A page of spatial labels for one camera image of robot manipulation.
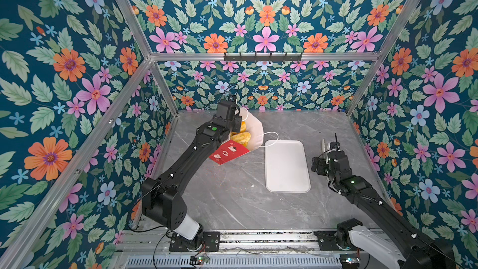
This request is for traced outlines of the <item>red white paper bag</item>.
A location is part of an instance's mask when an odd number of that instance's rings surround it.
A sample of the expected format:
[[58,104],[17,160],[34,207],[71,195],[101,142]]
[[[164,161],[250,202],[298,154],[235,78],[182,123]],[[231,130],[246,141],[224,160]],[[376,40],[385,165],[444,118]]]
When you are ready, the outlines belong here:
[[231,132],[219,148],[209,156],[218,165],[223,165],[259,148],[274,145],[279,140],[277,132],[265,132],[262,122],[246,108],[241,107],[240,131]]

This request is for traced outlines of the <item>ring shaped fake bread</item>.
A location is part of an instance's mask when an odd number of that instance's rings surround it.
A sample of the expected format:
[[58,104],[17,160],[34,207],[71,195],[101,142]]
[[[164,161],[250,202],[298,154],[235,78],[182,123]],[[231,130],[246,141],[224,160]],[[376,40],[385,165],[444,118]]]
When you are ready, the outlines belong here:
[[246,122],[243,121],[243,122],[241,122],[240,133],[243,133],[245,131],[246,131]]

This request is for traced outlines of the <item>fake croissant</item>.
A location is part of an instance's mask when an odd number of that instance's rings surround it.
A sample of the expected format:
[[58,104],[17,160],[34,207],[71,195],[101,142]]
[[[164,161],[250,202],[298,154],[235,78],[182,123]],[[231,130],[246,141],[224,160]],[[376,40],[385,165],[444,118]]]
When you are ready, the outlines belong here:
[[244,147],[248,146],[248,142],[251,140],[251,134],[249,132],[237,133],[230,137],[235,143],[241,144]]

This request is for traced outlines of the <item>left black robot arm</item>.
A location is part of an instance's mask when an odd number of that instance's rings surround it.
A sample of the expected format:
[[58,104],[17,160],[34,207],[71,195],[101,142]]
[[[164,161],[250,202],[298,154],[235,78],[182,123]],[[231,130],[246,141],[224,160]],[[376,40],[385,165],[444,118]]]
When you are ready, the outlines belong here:
[[216,114],[196,129],[195,138],[179,159],[158,178],[148,178],[141,185],[142,214],[188,241],[196,239],[201,225],[188,215],[182,195],[209,156],[229,139],[230,133],[240,131],[241,122],[235,96],[219,102]]

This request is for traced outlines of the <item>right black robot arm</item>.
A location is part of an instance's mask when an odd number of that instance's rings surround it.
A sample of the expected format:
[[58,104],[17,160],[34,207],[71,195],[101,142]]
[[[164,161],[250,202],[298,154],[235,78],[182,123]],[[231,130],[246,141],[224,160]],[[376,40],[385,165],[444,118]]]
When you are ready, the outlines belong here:
[[328,188],[365,212],[389,240],[375,235],[357,219],[337,224],[338,248],[367,252],[389,269],[454,269],[452,246],[432,239],[402,218],[362,176],[355,175],[348,156],[337,140],[321,144],[322,153],[312,159],[311,170],[328,180]]

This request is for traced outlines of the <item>white rectangular tray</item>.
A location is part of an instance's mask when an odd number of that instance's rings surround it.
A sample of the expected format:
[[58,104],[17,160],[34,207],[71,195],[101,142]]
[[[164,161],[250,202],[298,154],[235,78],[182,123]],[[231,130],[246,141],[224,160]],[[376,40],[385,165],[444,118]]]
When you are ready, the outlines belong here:
[[265,185],[271,193],[303,194],[311,189],[304,145],[298,140],[265,143]]

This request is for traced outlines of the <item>right circuit board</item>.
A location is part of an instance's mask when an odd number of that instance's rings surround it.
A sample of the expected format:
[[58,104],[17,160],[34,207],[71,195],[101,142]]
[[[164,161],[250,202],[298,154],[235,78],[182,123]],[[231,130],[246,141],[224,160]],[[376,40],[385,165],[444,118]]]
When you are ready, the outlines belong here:
[[359,269],[360,259],[358,257],[341,257],[342,269]]

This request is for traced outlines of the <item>circuit board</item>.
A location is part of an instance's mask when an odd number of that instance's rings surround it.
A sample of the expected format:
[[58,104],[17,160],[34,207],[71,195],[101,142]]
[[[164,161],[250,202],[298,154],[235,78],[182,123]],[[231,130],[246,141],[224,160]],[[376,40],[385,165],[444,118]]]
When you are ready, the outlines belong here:
[[207,256],[191,256],[190,257],[190,262],[189,265],[196,267],[196,266],[202,266],[205,265],[209,262],[209,257]]
[[359,269],[360,259],[358,257],[341,257],[342,269]]

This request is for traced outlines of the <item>left circuit board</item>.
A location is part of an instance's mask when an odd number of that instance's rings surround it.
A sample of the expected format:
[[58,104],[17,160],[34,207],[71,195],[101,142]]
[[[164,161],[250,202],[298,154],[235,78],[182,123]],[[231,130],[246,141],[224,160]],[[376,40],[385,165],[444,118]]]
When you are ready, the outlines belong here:
[[189,265],[196,267],[196,266],[202,266],[205,265],[209,262],[209,257],[207,256],[191,256],[190,257],[190,262]]

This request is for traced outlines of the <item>black hook rail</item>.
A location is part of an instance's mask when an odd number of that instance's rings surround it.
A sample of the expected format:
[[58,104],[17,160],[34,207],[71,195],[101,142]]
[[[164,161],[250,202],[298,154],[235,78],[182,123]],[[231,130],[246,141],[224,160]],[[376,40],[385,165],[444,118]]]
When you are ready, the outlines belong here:
[[232,62],[297,62],[302,60],[302,54],[289,53],[234,53],[224,54],[224,61]]

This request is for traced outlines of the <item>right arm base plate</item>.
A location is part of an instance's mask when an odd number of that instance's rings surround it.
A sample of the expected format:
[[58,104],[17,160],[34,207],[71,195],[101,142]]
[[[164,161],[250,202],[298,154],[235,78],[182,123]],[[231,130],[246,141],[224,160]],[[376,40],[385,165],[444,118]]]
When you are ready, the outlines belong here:
[[313,234],[317,237],[317,243],[321,251],[355,251],[359,249],[339,239],[336,230],[317,230]]

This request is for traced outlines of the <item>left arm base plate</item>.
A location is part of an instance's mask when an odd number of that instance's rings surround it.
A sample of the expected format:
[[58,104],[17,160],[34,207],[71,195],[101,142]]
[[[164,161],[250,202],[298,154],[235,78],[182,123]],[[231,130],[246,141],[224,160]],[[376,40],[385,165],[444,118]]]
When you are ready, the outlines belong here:
[[217,252],[219,251],[221,240],[220,232],[200,232],[192,240],[188,240],[183,236],[173,233],[170,242],[170,252]]

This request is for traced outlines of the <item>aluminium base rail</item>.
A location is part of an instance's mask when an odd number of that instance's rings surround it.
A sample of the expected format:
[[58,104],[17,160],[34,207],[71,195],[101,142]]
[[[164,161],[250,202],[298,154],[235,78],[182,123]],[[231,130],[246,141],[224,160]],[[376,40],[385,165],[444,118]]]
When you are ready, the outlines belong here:
[[[219,251],[217,252],[298,250],[301,254],[307,252],[315,254],[322,251],[317,243],[317,237],[313,234],[314,231],[317,230],[216,230],[221,233]],[[146,254],[156,249],[158,252],[170,252],[169,246],[172,237],[173,234],[166,236],[163,230],[145,233],[127,232],[123,241],[118,244],[117,251]]]

